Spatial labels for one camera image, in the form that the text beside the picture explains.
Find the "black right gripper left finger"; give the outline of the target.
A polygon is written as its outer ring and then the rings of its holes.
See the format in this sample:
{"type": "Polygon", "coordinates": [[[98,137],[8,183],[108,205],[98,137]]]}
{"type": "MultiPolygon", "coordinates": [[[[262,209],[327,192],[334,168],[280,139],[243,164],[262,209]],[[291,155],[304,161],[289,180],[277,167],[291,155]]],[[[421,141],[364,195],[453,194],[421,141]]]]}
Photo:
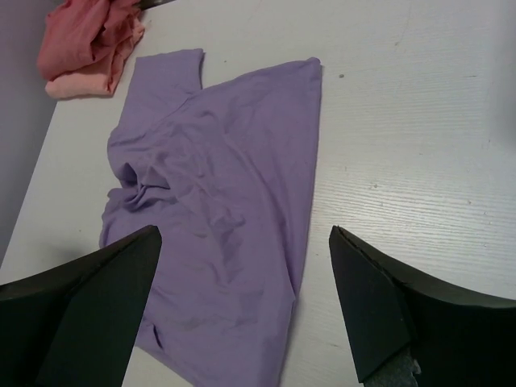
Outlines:
{"type": "Polygon", "coordinates": [[[146,226],[1,287],[3,386],[120,386],[160,257],[146,226]]]}

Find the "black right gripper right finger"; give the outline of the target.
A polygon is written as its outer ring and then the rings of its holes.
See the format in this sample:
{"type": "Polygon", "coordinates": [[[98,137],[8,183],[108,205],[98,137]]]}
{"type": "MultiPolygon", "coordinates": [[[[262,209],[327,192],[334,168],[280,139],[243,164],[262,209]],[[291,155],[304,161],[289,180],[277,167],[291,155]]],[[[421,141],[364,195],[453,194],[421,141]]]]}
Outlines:
{"type": "Polygon", "coordinates": [[[513,300],[440,280],[342,227],[329,246],[362,385],[514,385],[513,300]]]}

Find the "purple t-shirt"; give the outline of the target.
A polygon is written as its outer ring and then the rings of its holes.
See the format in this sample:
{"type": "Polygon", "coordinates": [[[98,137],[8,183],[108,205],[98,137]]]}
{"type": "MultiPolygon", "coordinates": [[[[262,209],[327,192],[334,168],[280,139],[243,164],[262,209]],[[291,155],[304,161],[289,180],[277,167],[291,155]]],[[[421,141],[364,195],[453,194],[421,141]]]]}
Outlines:
{"type": "Polygon", "coordinates": [[[195,386],[276,386],[301,288],[323,68],[203,87],[201,49],[135,62],[100,244],[162,237],[136,345],[195,386]]]}

